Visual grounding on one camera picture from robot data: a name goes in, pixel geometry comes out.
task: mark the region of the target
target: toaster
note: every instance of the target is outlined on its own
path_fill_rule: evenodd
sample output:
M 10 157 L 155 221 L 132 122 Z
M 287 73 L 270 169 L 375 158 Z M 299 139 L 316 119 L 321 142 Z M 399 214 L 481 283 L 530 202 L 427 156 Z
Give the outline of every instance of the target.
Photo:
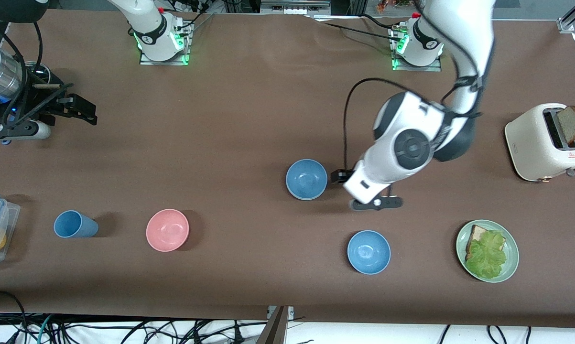
M 557 119 L 563 109 L 563 104 L 541 104 L 506 125 L 504 135 L 512 165 L 526 181 L 548 181 L 563 173 L 575 175 L 575 140 L 567 143 Z

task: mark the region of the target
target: green led light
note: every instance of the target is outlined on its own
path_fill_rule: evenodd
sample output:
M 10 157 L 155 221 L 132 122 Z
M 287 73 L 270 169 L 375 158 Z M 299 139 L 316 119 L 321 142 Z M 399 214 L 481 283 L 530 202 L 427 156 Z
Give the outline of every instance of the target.
M 410 39 L 409 39 L 408 35 L 404 33 L 404 37 L 400 40 L 400 43 L 397 46 L 397 52 L 399 54 L 404 53 L 404 50 L 406 49 L 406 46 L 407 46 L 409 41 L 410 41 Z
M 141 52 L 143 51 L 143 48 L 141 48 L 141 42 L 139 42 L 139 38 L 136 37 L 136 35 L 134 36 L 134 39 L 136 39 L 136 46 L 138 46 L 139 50 L 141 50 Z
M 171 35 L 171 39 L 172 39 L 172 41 L 173 41 L 174 48 L 177 49 L 177 50 L 181 50 L 182 45 L 183 45 L 183 42 L 182 42 L 182 41 L 177 42 L 177 40 L 176 40 L 177 38 L 178 38 L 178 37 L 177 37 L 176 34 L 172 34 L 172 35 Z

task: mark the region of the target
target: toast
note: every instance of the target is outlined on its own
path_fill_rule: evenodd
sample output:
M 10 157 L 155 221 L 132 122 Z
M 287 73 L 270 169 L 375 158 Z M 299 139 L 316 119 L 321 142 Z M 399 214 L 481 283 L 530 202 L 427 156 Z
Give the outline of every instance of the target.
M 563 137 L 568 144 L 575 141 L 575 106 L 570 105 L 557 113 Z
M 472 258 L 472 253 L 470 252 L 470 242 L 472 242 L 472 240 L 480 240 L 480 237 L 485 233 L 488 232 L 487 229 L 482 228 L 479 225 L 473 225 L 472 226 L 472 234 L 470 235 L 470 239 L 468 240 L 468 246 L 466 246 L 466 260 L 471 259 Z

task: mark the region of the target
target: lettuce leaf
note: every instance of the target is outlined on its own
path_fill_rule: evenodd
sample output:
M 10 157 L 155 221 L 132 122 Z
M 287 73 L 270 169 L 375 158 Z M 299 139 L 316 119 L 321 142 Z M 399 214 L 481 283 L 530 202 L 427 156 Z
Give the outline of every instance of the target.
M 506 261 L 506 254 L 500 250 L 503 244 L 504 237 L 500 231 L 487 231 L 480 236 L 480 240 L 472 240 L 472 257 L 466 260 L 466 268 L 484 279 L 499 276 L 502 264 Z

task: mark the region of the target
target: blue cup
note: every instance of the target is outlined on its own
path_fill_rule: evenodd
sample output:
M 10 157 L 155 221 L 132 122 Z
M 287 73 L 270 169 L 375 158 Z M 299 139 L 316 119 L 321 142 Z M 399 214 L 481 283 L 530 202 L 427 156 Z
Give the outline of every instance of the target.
M 54 232 L 59 237 L 94 237 L 98 224 L 75 210 L 67 210 L 54 221 Z
M 287 190 L 298 200 L 310 201 L 321 196 L 327 186 L 327 173 L 322 164 L 312 159 L 296 161 L 285 176 Z

